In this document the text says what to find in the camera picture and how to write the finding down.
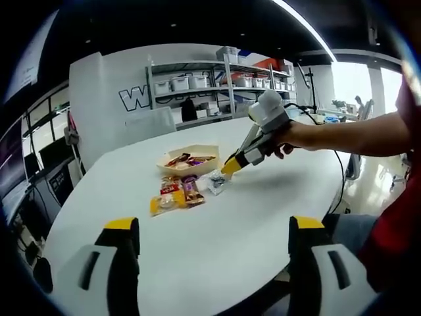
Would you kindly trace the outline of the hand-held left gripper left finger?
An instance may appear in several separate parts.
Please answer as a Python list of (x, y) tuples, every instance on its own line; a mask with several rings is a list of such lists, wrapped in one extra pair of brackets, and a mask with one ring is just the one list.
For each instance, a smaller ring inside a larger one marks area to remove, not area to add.
[(136, 217), (108, 222), (52, 280), (52, 299), (67, 315), (139, 315), (140, 235)]

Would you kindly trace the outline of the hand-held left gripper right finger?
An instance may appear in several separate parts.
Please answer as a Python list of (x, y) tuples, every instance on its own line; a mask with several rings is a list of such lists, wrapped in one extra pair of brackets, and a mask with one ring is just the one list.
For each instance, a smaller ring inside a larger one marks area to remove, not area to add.
[(317, 219), (290, 217), (288, 254), (288, 315), (362, 315), (375, 300), (364, 265)]

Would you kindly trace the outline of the person's right hand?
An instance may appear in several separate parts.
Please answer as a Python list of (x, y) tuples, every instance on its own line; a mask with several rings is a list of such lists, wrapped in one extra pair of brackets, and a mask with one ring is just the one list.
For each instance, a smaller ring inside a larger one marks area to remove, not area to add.
[(314, 125), (307, 125), (300, 122), (291, 121), (286, 129), (277, 130), (274, 133), (274, 148), (269, 155), (275, 155), (283, 159), (295, 148), (312, 150)]

